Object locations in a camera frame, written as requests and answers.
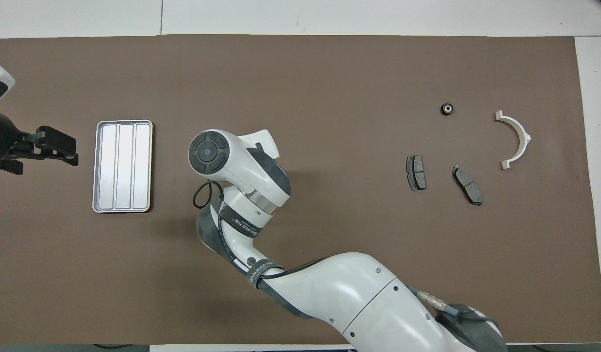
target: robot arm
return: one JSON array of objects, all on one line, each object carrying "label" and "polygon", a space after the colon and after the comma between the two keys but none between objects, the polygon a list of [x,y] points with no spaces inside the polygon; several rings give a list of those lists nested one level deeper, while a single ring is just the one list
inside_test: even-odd
[{"label": "robot arm", "polygon": [[[197,234],[251,285],[296,316],[325,321],[360,352],[506,351],[491,319],[406,286],[371,256],[343,253],[283,270],[256,250],[253,239],[291,194],[278,155],[267,130],[206,130],[190,145],[197,174],[229,183],[198,214]],[[436,320],[421,302],[437,310]]]},{"label": "robot arm", "polygon": [[[0,66],[0,100],[14,87],[14,78]],[[77,166],[79,155],[76,152],[76,141],[49,126],[42,126],[36,133],[25,133],[17,129],[12,121],[0,113],[0,170],[16,175],[23,173],[23,163],[19,158],[59,159]]]}]

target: metal connector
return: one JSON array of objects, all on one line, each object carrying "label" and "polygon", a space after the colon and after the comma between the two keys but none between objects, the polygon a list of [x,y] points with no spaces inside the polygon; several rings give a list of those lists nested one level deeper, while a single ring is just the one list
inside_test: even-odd
[{"label": "metal connector", "polygon": [[432,306],[435,309],[441,310],[442,312],[444,312],[446,310],[446,303],[444,303],[444,301],[442,301],[441,299],[432,296],[430,294],[428,294],[427,292],[423,292],[421,290],[418,291],[418,293],[416,294],[416,297],[422,302],[422,303],[428,303],[430,306]]}]

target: brown mat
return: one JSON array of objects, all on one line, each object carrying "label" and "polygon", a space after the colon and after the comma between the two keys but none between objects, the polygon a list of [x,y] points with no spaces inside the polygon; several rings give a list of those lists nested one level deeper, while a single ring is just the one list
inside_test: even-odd
[{"label": "brown mat", "polygon": [[[186,155],[208,128],[271,131],[292,197],[256,247],[286,267],[366,252],[495,317],[509,342],[601,341],[572,38],[16,39],[0,40],[0,64],[17,80],[0,112],[74,136],[81,160],[0,172],[0,344],[344,343],[198,240],[204,179]],[[496,110],[533,136],[508,170],[517,136]],[[96,214],[96,124],[142,118],[156,128],[153,210]],[[408,154],[423,156],[428,189],[409,189]]]}]

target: silver tray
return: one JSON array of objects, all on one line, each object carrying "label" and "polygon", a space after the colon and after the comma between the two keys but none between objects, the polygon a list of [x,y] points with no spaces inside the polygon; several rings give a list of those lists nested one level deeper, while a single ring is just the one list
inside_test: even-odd
[{"label": "silver tray", "polygon": [[153,123],[101,121],[97,125],[92,209],[98,213],[150,209]]}]

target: black nut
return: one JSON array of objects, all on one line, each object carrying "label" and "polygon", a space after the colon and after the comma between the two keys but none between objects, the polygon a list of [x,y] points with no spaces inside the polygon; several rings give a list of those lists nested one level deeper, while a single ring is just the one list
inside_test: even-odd
[{"label": "black nut", "polygon": [[450,103],[444,103],[444,105],[442,105],[442,114],[444,116],[450,115],[453,111],[455,111],[455,109],[452,106],[452,104],[450,104]]}]

